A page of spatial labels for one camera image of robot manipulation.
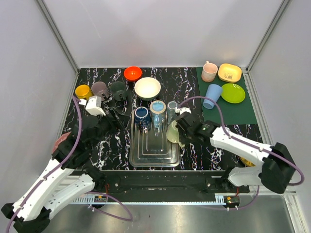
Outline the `light green mug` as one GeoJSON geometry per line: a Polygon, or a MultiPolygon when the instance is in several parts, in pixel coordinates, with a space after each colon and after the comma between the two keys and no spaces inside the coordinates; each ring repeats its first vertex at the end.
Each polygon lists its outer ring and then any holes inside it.
{"type": "Polygon", "coordinates": [[[177,128],[176,121],[172,121],[170,125],[168,126],[167,132],[166,132],[167,140],[171,143],[178,144],[179,143],[179,131],[177,128]]]}

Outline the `dark blue mug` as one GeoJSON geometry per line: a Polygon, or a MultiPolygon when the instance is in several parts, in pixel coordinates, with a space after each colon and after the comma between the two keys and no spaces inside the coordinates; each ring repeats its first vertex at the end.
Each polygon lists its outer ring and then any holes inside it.
{"type": "Polygon", "coordinates": [[[149,110],[146,107],[138,107],[134,111],[134,121],[139,129],[147,130],[151,124],[151,117],[149,110]]]}

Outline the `dark green mug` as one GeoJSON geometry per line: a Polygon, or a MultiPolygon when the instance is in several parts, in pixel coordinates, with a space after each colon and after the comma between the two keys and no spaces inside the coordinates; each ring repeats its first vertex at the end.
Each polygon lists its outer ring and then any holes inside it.
{"type": "Polygon", "coordinates": [[[114,82],[110,86],[110,91],[116,101],[124,101],[127,97],[126,85],[123,82],[114,82]]]}

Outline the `grey blue faceted mug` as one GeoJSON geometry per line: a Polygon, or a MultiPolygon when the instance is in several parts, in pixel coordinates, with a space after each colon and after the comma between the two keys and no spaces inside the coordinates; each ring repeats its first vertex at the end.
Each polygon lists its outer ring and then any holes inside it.
{"type": "Polygon", "coordinates": [[[175,110],[176,110],[177,107],[178,107],[178,104],[175,101],[170,101],[166,105],[166,112],[167,112],[167,120],[168,120],[168,122],[174,120],[174,118],[176,116],[175,110]]]}

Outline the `mauve grey mug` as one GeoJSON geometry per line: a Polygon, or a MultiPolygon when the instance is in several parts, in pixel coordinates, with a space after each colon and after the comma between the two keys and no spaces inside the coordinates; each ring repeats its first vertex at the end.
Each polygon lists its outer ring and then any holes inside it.
{"type": "Polygon", "coordinates": [[[95,82],[92,85],[91,90],[95,96],[101,97],[102,101],[109,98],[108,87],[104,82],[95,82]]]}

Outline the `blue butterfly mug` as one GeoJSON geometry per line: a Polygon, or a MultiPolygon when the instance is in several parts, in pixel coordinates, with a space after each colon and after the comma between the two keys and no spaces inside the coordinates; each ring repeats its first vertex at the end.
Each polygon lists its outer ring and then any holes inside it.
{"type": "Polygon", "coordinates": [[[166,104],[161,100],[151,102],[150,114],[154,128],[159,128],[166,119],[166,104]]]}

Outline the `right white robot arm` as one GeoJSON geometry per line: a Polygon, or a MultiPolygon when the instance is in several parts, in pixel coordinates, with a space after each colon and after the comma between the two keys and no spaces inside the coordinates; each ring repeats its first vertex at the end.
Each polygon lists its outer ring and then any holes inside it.
{"type": "Polygon", "coordinates": [[[253,164],[253,167],[226,170],[220,181],[225,192],[243,185],[263,185],[274,193],[283,194],[290,184],[295,163],[285,145],[276,143],[271,146],[226,132],[220,124],[209,120],[202,122],[189,112],[178,115],[175,120],[182,144],[210,143],[253,164]]]}

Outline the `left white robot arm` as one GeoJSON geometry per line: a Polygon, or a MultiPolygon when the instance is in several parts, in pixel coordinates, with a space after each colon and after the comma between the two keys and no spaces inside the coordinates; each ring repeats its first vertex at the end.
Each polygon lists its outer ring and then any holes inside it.
{"type": "Polygon", "coordinates": [[[74,128],[62,141],[33,186],[1,211],[18,233],[41,233],[51,219],[84,193],[105,189],[106,176],[89,165],[96,145],[105,136],[122,132],[130,117],[108,109],[97,116],[78,113],[74,128]]]}

